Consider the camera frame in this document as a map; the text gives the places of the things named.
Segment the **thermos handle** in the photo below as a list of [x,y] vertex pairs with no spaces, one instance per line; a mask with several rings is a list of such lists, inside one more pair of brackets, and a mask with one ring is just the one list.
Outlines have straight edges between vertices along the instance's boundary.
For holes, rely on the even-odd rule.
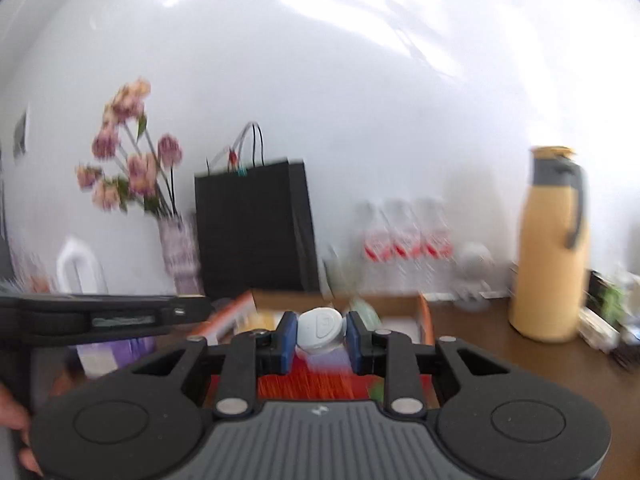
[[578,236],[580,236],[580,230],[582,229],[582,216],[584,215],[584,183],[582,179],[582,168],[567,158],[559,157],[558,160],[562,162],[561,171],[566,171],[571,174],[571,187],[578,193],[575,228],[567,234],[566,241],[564,242],[564,246],[567,249],[573,250],[578,243]]

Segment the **green leaf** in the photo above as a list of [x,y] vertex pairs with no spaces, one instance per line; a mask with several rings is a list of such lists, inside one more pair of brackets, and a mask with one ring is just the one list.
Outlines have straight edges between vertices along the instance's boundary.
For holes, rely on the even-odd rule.
[[157,196],[145,196],[144,210],[153,216],[160,215],[160,199]]
[[115,179],[115,185],[118,188],[120,197],[126,197],[129,199],[129,181],[123,176],[119,176]]
[[142,114],[138,119],[138,138],[136,139],[136,141],[140,140],[140,137],[142,137],[142,134],[145,133],[145,130],[146,130],[146,114]]

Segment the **yellow thermos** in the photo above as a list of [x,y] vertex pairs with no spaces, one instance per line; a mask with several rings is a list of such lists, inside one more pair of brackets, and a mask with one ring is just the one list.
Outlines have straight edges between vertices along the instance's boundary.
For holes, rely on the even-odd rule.
[[588,274],[589,227],[584,183],[563,146],[533,148],[533,183],[520,225],[520,251],[510,323],[545,342],[575,336]]

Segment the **flowers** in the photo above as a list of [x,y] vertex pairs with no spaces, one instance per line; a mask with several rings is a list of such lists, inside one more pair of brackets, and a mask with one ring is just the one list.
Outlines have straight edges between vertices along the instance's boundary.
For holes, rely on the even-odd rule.
[[114,124],[105,124],[102,126],[98,136],[95,137],[91,145],[91,151],[98,160],[107,160],[115,156],[116,148],[119,145],[120,139]]
[[[104,176],[102,168],[78,166],[76,179],[80,189],[94,188],[93,202],[104,211],[119,207],[127,212],[127,205],[135,203],[156,218],[179,217],[175,207],[174,166],[182,160],[182,150],[177,139],[165,134],[154,148],[147,129],[144,99],[150,94],[148,81],[138,78],[133,83],[121,87],[112,100],[107,102],[102,112],[102,126],[91,145],[91,151],[98,160],[111,160],[122,171],[114,178]],[[134,136],[127,124],[129,120],[138,122],[138,134]],[[118,131],[124,129],[133,153],[127,153],[120,143]],[[145,137],[148,153],[142,153],[138,141]],[[169,170],[171,182],[161,166]],[[159,180],[166,184],[165,199]]]
[[92,168],[91,166],[78,166],[76,168],[78,186],[80,186],[82,190],[91,189],[101,175],[101,168]]
[[107,183],[101,179],[95,186],[93,202],[103,211],[111,211],[114,207],[120,206],[120,193],[118,186],[114,183]]
[[145,155],[129,155],[127,159],[129,171],[129,190],[141,196],[156,194],[158,167],[153,153]]
[[169,134],[164,134],[160,137],[160,140],[158,140],[158,158],[167,169],[180,164],[182,150],[175,137]]
[[140,118],[145,113],[143,99],[151,93],[151,85],[148,81],[138,78],[133,83],[124,85],[107,104],[102,120],[107,118],[115,120],[117,124],[122,124],[130,118]]

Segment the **metal screw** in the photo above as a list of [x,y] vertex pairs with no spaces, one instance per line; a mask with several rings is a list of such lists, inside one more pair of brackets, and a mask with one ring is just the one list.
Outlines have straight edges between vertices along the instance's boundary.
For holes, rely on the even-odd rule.
[[413,397],[400,397],[391,403],[391,409],[401,415],[413,415],[422,409],[422,403]]
[[216,409],[225,415],[240,415],[249,409],[249,404],[238,397],[227,397],[218,401]]

